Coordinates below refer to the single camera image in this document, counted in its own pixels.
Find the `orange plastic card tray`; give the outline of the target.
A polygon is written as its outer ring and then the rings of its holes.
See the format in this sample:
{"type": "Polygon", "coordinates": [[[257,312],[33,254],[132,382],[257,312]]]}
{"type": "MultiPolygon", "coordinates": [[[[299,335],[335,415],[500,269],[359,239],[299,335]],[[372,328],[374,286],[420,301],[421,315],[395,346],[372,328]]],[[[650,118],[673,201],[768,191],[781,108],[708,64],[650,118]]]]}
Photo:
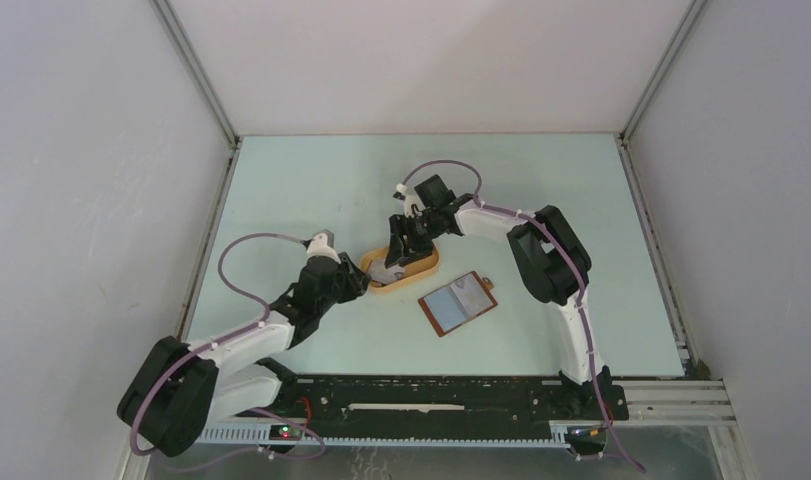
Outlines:
{"type": "Polygon", "coordinates": [[[440,265],[440,252],[433,247],[428,257],[407,265],[385,266],[387,247],[381,247],[363,255],[359,262],[362,271],[370,276],[369,291],[378,294],[391,293],[396,289],[414,284],[432,276],[440,265]]]}

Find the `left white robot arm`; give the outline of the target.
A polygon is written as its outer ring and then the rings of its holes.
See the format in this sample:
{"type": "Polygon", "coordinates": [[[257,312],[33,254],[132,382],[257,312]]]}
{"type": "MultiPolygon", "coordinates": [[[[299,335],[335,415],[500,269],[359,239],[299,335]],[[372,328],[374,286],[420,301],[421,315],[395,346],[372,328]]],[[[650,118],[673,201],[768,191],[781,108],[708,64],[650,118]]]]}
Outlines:
{"type": "Polygon", "coordinates": [[[174,457],[236,414],[259,407],[278,417],[292,412],[296,388],[263,360],[309,338],[333,306],[363,296],[369,284],[345,253],[311,256],[260,318],[208,340],[158,340],[117,406],[132,452],[174,457]]]}

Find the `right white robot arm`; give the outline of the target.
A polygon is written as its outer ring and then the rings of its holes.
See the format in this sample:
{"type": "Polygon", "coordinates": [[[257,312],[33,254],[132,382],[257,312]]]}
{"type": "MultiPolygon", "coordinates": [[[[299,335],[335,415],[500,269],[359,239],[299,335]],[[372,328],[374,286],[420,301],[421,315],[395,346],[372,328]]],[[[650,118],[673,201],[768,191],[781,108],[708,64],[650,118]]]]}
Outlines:
{"type": "Polygon", "coordinates": [[[456,195],[437,175],[415,188],[398,184],[394,197],[402,202],[403,211],[389,219],[386,267],[428,257],[442,235],[506,242],[529,294],[541,303],[557,305],[563,317],[559,373],[563,382],[571,383],[562,392],[564,408],[577,418],[597,411],[611,377],[587,315],[592,261],[562,212],[551,205],[535,212],[511,210],[474,193],[456,195]]]}

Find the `brown leather card holder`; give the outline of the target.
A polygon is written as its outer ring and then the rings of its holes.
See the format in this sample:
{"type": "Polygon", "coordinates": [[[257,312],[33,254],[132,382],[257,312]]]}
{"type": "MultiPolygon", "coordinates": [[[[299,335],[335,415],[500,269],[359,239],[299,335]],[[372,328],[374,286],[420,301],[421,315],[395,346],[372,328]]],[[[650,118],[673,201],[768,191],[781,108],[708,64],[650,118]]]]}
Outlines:
{"type": "Polygon", "coordinates": [[[418,299],[418,305],[440,338],[498,306],[494,284],[475,271],[431,291],[418,299]]]}

